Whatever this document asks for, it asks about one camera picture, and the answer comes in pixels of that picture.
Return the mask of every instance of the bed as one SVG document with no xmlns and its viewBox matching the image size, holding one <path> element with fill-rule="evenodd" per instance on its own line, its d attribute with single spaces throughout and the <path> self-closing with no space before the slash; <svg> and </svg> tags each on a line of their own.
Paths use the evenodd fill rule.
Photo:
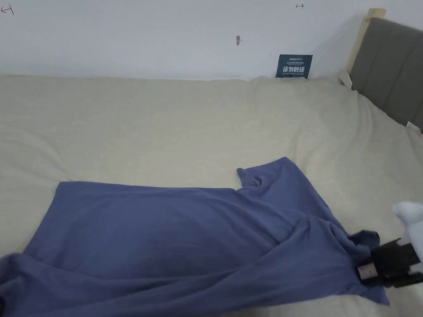
<svg viewBox="0 0 423 317">
<path fill-rule="evenodd" d="M 239 188 L 236 168 L 287 156 L 349 232 L 382 242 L 391 211 L 422 201 L 423 32 L 371 9 L 333 79 L 151 80 L 0 77 L 0 255 L 21 251 L 60 181 Z M 391 307 L 336 296 L 231 316 L 417 316 L 423 287 Z"/>
</svg>

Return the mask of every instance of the label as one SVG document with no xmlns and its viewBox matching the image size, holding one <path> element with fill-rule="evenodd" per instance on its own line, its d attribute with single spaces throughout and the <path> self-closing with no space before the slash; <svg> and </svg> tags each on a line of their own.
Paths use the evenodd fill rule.
<svg viewBox="0 0 423 317">
<path fill-rule="evenodd" d="M 358 268 L 358 273 L 361 279 L 370 279 L 377 276 L 377 271 L 373 263 L 360 266 Z"/>
<path fill-rule="evenodd" d="M 276 77 L 308 78 L 312 58 L 313 55 L 279 55 Z"/>
<path fill-rule="evenodd" d="M 410 121 L 408 121 L 406 127 L 409 128 L 409 129 L 412 129 L 412 130 L 416 130 L 418 133 L 420 133 L 420 128 L 418 126 L 415 126 L 414 124 L 412 124 Z"/>
</svg>

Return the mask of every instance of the wall mark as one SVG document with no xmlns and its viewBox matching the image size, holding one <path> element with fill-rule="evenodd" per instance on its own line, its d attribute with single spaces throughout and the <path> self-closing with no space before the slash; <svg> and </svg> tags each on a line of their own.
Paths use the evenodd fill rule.
<svg viewBox="0 0 423 317">
<path fill-rule="evenodd" d="M 10 10 L 13 15 L 15 15 L 15 13 L 13 12 L 13 9 L 12 9 L 12 6 L 10 5 L 10 3 L 9 3 L 9 9 L 4 9 L 3 7 L 1 7 L 1 11 L 3 13 L 7 13 L 6 11 L 8 11 L 8 10 Z"/>
</svg>

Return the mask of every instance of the beige bed sheet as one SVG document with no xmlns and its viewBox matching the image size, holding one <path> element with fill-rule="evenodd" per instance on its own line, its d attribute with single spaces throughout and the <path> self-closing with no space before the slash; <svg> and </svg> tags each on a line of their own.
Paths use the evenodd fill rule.
<svg viewBox="0 0 423 317">
<path fill-rule="evenodd" d="M 287 156 L 349 231 L 402 235 L 391 211 L 423 200 L 423 138 L 329 80 L 251 82 L 0 77 L 0 254 L 28 243 L 63 180 L 240 187 L 238 167 Z M 389 290 L 242 316 L 420 316 L 423 290 Z"/>
</svg>

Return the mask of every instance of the white wall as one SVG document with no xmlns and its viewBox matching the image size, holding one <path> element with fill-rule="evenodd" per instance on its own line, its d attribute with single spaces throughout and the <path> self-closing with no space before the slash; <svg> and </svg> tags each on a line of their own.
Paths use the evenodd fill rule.
<svg viewBox="0 0 423 317">
<path fill-rule="evenodd" d="M 279 54 L 313 54 L 318 77 L 345 65 L 370 7 L 423 28 L 422 0 L 0 0 L 9 3 L 3 74 L 249 79 L 274 76 Z"/>
</svg>

